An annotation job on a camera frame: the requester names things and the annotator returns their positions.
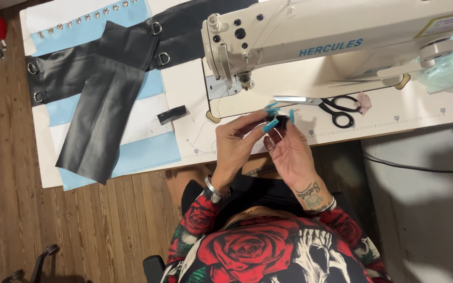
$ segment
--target black cable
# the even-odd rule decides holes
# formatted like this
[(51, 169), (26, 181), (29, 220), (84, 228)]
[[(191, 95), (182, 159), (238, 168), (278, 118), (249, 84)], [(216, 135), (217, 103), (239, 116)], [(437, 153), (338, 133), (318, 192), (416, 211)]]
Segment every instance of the black cable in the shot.
[(396, 167), (396, 168), (402, 168), (402, 169), (410, 169), (410, 170), (418, 170), (418, 171), (424, 171), (424, 172), (433, 172), (433, 173), (451, 173), (453, 174), (453, 170), (435, 170), (435, 169), (428, 169), (428, 168), (421, 168), (421, 167), (413, 167), (413, 166), (406, 166), (406, 165), (400, 165), (400, 164), (396, 164), (396, 163), (392, 163), (392, 162), (389, 162), (389, 161), (385, 161), (385, 160), (381, 160), (381, 159), (378, 159), (376, 158), (375, 159), (372, 159), (372, 158), (369, 158), (367, 156), (365, 156), (363, 153), (361, 153), (359, 150), (355, 149), (356, 152), (361, 155), (363, 158), (365, 158), (366, 160), (369, 160), (369, 161), (372, 161), (372, 162), (377, 162), (377, 163), (380, 163), (380, 164), (384, 164), (384, 165), (387, 165), (387, 166), (392, 166), (392, 167)]

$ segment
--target scissors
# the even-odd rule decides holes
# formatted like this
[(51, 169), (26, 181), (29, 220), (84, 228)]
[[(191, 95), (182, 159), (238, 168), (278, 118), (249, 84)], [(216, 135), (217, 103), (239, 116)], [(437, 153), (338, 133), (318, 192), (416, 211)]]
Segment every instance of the scissors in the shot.
[[(351, 115), (349, 115), (346, 112), (359, 112), (361, 110), (361, 107), (357, 107), (355, 109), (352, 108), (347, 108), (343, 107), (340, 105), (336, 104), (336, 101), (338, 99), (349, 99), (352, 100), (353, 102), (358, 102), (357, 99), (354, 97), (351, 97), (349, 95), (338, 95), (335, 96), (333, 99), (329, 100), (327, 98), (314, 98), (314, 97), (300, 97), (300, 96), (284, 96), (284, 95), (276, 95), (273, 97), (274, 100), (280, 101), (280, 102), (287, 102), (287, 103), (294, 103), (294, 104), (305, 104), (305, 105), (317, 105), (324, 111), (328, 112), (331, 114), (331, 120), (333, 121), (333, 124), (339, 128), (349, 128), (354, 124), (354, 118), (352, 118)], [(342, 110), (342, 112), (336, 112), (331, 110), (328, 106), (329, 105), (335, 109)], [(345, 116), (349, 119), (349, 123), (347, 125), (339, 125), (337, 123), (337, 119), (340, 116)]]

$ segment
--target turquoise acrylic nail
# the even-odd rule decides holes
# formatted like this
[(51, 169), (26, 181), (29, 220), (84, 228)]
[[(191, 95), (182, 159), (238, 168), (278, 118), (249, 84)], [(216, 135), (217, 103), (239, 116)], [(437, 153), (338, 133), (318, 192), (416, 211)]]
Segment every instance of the turquoise acrylic nail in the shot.
[(274, 103), (270, 103), (269, 105), (263, 107), (263, 108), (271, 108), (272, 106), (276, 105), (277, 103), (279, 103), (279, 101), (276, 101)]
[(279, 123), (279, 120), (273, 119), (272, 122), (270, 122), (267, 125), (263, 126), (263, 128), (261, 130), (263, 132), (268, 132), (268, 131), (272, 130), (277, 125), (277, 123)]
[(263, 112), (274, 113), (274, 112), (279, 112), (279, 110), (281, 110), (281, 108), (277, 107), (277, 108), (265, 109), (265, 110), (263, 110)]
[(289, 110), (289, 122), (291, 124), (294, 124), (294, 114), (293, 114), (293, 109)]

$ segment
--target d-ring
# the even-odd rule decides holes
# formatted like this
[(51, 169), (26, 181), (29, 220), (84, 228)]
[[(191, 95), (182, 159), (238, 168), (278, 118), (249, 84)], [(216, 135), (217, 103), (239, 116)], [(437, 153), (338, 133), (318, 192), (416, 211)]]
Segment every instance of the d-ring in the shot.
[[(166, 62), (162, 61), (162, 55), (166, 55), (167, 56), (167, 61)], [(171, 57), (167, 53), (162, 52), (159, 55), (157, 55), (157, 61), (158, 61), (159, 66), (167, 65), (171, 61)]]
[(33, 62), (29, 62), (29, 64), (27, 65), (27, 70), (31, 74), (37, 74), (39, 72), (38, 68), (36, 68), (36, 66), (34, 66)]
[(38, 93), (41, 93), (41, 91), (34, 93), (34, 101), (36, 102), (43, 102), (43, 96), (40, 100), (38, 100)]
[(159, 22), (154, 22), (149, 26), (149, 29), (153, 35), (157, 35), (162, 32), (162, 25)]

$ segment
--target silver bangle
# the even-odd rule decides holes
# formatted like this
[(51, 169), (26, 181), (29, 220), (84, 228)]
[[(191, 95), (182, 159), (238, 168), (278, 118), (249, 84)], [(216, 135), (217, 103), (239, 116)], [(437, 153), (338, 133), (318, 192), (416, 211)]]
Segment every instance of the silver bangle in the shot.
[(333, 197), (333, 201), (331, 201), (329, 206), (327, 206), (326, 208), (320, 209), (320, 210), (308, 210), (307, 213), (309, 215), (314, 215), (314, 214), (318, 214), (318, 213), (321, 213), (326, 210), (328, 210), (328, 211), (333, 210), (334, 208), (337, 207), (337, 201), (335, 200), (334, 196), (331, 196), (331, 197)]
[(205, 177), (205, 184), (206, 186), (209, 188), (209, 190), (211, 190), (211, 192), (221, 198), (227, 198), (230, 196), (230, 189), (228, 189), (228, 192), (227, 193), (220, 193), (218, 190), (216, 190), (212, 185), (211, 185), (211, 182), (209, 181), (209, 178), (211, 178), (210, 175), (207, 175)]

